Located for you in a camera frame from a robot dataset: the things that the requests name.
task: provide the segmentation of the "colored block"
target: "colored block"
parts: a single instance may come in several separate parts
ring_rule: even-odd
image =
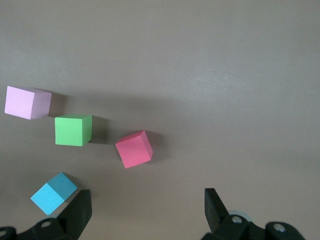
[[[92,115],[64,115],[55,118],[55,144],[83,146],[92,139]]]
[[[39,119],[49,115],[52,93],[32,87],[6,89],[4,112],[24,119]]]
[[[30,199],[45,214],[52,214],[72,193],[74,185],[62,172],[43,185]]]
[[[153,155],[144,130],[121,138],[115,146],[126,169],[150,161]]]

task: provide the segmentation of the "metal screw head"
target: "metal screw head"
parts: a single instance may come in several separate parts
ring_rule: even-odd
[[[233,216],[231,219],[235,224],[242,224],[242,219],[239,216]]]
[[[273,225],[274,229],[277,230],[278,232],[284,233],[286,231],[286,228],[281,225],[280,223],[275,223]]]

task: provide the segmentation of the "light blue block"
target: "light blue block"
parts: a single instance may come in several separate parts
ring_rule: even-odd
[[[31,200],[45,214],[52,214],[77,187],[62,172],[43,185]]]
[[[62,172],[47,182],[49,186],[65,201],[77,190],[76,185]]]

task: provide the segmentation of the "purple cube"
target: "purple cube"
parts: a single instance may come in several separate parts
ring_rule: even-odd
[[[49,115],[51,92],[32,87],[6,89],[4,112],[24,119],[39,119]]]

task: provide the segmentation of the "cube top face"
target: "cube top face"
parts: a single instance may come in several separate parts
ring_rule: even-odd
[[[84,146],[91,139],[91,115],[70,114],[55,118],[55,144]]]
[[[153,155],[144,130],[120,139],[115,146],[126,169],[149,162]]]
[[[47,215],[52,214],[64,202],[47,183],[31,197],[31,200]]]
[[[63,172],[52,178],[47,184],[57,192],[64,201],[77,190],[77,186],[74,185]]]
[[[52,93],[31,88],[8,86],[4,112],[24,119],[39,119],[49,115]]]

